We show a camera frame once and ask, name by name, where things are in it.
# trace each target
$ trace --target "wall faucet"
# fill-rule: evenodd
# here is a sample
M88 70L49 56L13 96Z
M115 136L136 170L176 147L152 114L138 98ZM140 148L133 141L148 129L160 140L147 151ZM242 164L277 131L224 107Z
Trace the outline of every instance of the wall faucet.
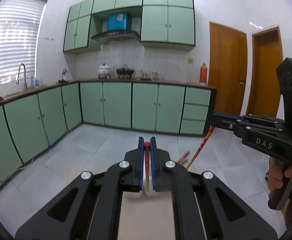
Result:
M26 83L26 68L25 68L25 64L22 63L20 64L19 66L19 69L18 69L18 76L17 76L17 83L16 84L19 84L19 73L21 71L21 66L24 67L24 90L27 90L27 83Z

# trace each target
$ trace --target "triangular cutout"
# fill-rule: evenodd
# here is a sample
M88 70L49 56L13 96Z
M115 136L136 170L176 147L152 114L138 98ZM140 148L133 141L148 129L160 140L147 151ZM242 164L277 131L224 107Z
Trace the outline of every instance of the triangular cutout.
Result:
M216 189L216 193L229 221L234 222L246 215L244 210L237 206L237 204L220 188Z
M70 207L74 202L77 192L77 188L74 188L72 191L70 191L62 198L61 201L59 201L47 212L47 215L58 220L59 222L64 222L68 216Z

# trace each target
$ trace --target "brown countertop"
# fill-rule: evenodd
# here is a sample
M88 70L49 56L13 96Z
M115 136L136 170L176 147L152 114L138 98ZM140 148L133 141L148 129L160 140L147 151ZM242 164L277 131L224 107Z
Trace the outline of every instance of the brown countertop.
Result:
M47 84L42 85L39 88L30 88L25 91L20 91L11 95L8 95L4 98L4 100L0 101L0 106L7 104L11 101L17 100L19 98L24 98L26 96L30 96L33 94L37 94L39 92L43 92L45 90L49 90L56 87L61 87L77 82L135 82L135 83L151 83L151 84L164 84L164 85L178 85L178 86L187 86L187 87L195 87L195 88L203 88L203 89L209 89L209 90L216 90L215 87L208 87L203 86L197 82L180 82L180 81L153 81L153 80L140 80L140 79L119 79L119 78L111 78L111 79L98 79L98 78L92 78L92 79L76 79L69 81L67 83L55 83L55 84Z

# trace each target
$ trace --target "silver screw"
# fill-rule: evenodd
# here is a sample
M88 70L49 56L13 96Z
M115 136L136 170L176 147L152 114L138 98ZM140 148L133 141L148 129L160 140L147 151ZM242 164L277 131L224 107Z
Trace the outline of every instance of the silver screw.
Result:
M84 171L84 172L80 175L80 177L81 177L82 179L89 179L91 176L92 176L92 174L91 174L89 171Z
M127 168L129 166L129 162L128 161L122 161L119 163L119 167L121 168Z
M205 171L203 176L205 179L212 179L214 177L214 174L212 174L210 171Z
M173 161L167 161L167 162L165 163L165 166L166 166L167 168L173 168L173 167L176 166L176 163L174 163Z

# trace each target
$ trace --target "window blind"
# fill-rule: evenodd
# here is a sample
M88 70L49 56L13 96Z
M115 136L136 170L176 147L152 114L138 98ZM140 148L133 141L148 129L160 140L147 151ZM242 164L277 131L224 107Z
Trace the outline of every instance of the window blind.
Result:
M17 80L21 63L26 76L35 75L36 51L44 0L0 1L0 84Z

